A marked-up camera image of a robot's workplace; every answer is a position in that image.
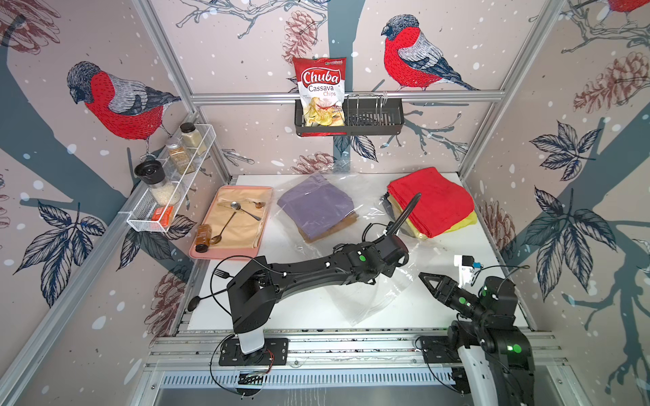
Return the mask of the yellow green garment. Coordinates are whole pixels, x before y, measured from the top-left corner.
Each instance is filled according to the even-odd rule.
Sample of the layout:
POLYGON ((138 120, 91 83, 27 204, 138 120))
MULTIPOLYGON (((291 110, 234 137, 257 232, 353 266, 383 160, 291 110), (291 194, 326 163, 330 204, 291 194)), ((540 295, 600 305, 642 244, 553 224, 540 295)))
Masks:
MULTIPOLYGON (((386 197, 388 203, 390 204, 390 207, 393 212, 394 218, 397 218, 403 213, 403 209, 399 205, 399 203, 391 196, 387 195, 386 197)), ((478 217, 477 213, 475 211, 472 211, 466 218, 461 220, 460 222, 454 224, 452 227, 447 229, 445 233, 451 233, 458 231, 462 228, 474 225, 478 223, 478 217)), ((418 240, 429 240, 429 237, 426 236, 424 233, 421 233, 413 224, 410 220, 406 220, 405 223, 401 226, 401 230, 404 231, 407 235, 410 237, 416 238, 418 240)))

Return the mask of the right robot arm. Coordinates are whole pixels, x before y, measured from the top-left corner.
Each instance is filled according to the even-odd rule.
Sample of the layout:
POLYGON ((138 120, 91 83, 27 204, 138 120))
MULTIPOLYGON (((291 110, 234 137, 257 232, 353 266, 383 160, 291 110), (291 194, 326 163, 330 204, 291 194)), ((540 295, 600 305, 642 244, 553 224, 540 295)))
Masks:
POLYGON ((515 325, 516 286, 487 277, 477 294, 451 277, 422 272, 419 279, 439 303, 457 313, 445 348, 467 374, 475 405, 533 405, 535 365, 527 336, 515 325))

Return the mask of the purple garment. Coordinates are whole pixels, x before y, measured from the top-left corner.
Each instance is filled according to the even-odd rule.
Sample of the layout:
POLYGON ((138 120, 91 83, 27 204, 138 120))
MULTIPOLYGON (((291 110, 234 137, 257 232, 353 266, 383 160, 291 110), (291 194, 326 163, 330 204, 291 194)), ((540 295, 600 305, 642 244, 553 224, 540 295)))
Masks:
POLYGON ((310 236, 326 231, 355 211, 351 197, 321 174, 313 174, 285 191, 278 207, 310 236))

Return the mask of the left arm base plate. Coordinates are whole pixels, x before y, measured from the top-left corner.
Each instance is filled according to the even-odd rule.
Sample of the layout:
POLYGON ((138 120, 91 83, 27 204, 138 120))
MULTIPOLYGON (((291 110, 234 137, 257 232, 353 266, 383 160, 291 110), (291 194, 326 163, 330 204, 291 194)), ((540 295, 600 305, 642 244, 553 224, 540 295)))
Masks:
POLYGON ((217 350, 219 366, 275 366, 286 365, 288 338, 266 338, 264 346, 245 355, 238 338, 228 338, 217 350))

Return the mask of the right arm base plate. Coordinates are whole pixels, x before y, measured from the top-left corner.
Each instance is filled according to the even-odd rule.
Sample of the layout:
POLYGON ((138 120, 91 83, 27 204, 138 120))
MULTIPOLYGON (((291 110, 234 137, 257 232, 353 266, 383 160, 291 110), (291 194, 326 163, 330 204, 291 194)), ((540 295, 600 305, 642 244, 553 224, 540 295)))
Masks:
POLYGON ((447 337, 421 336, 416 340, 416 346, 423 353, 427 364, 460 363, 460 357, 447 337))

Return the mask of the red garment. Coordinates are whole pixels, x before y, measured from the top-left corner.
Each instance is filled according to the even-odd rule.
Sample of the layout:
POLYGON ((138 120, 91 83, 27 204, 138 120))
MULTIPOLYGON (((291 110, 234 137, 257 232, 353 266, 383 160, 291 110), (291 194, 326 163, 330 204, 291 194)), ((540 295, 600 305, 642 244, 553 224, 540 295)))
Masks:
POLYGON ((460 185, 428 167, 392 181, 388 193, 405 209, 417 194, 420 201, 407 220, 430 239, 442 235, 474 210, 474 201, 460 185))

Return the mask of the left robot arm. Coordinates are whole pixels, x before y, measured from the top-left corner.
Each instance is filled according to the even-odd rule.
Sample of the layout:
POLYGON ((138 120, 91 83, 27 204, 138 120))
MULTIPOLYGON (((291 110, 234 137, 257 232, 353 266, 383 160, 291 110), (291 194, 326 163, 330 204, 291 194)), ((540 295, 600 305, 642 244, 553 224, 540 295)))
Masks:
POLYGON ((396 235, 371 242, 343 244, 328 256, 296 263, 269 263, 255 257, 227 284, 233 330, 244 355, 265 347, 263 327, 274 306, 289 296, 327 286, 370 284, 392 277, 409 260, 409 250, 396 235))

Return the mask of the clear plastic vacuum bag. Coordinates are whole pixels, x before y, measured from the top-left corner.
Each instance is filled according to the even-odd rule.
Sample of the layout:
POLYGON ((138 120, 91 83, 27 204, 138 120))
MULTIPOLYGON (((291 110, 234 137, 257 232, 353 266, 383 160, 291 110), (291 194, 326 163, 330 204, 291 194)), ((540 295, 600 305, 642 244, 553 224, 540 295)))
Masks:
POLYGON ((351 326, 391 305, 437 246, 401 220, 406 204, 389 195, 394 175, 298 175, 274 188, 274 221, 296 254, 286 294, 324 289, 351 326))

